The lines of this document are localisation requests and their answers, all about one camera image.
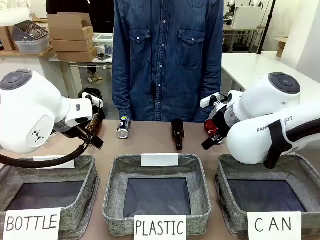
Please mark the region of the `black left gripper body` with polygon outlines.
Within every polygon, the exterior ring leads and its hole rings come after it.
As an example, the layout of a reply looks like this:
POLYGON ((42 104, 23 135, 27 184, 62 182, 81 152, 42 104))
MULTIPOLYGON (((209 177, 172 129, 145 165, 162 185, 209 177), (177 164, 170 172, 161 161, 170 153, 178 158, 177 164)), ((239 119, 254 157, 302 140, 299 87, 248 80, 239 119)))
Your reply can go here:
POLYGON ((86 139, 89 131, 86 130, 86 124, 82 123, 74 127, 67 126, 64 122, 55 124, 55 132, 61 133, 67 138, 86 139))

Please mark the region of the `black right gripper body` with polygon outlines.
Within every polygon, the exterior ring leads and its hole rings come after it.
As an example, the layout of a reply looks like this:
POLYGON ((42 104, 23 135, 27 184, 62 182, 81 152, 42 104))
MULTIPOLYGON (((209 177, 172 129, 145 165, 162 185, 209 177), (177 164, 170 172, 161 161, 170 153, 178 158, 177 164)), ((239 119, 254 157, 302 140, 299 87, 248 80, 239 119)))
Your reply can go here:
POLYGON ((217 128, 217 134, 220 137, 227 137, 230 127, 227 125, 225 120, 225 112, 227 110, 227 107, 224 106, 220 110, 216 112, 216 114, 212 117, 212 122, 217 128))

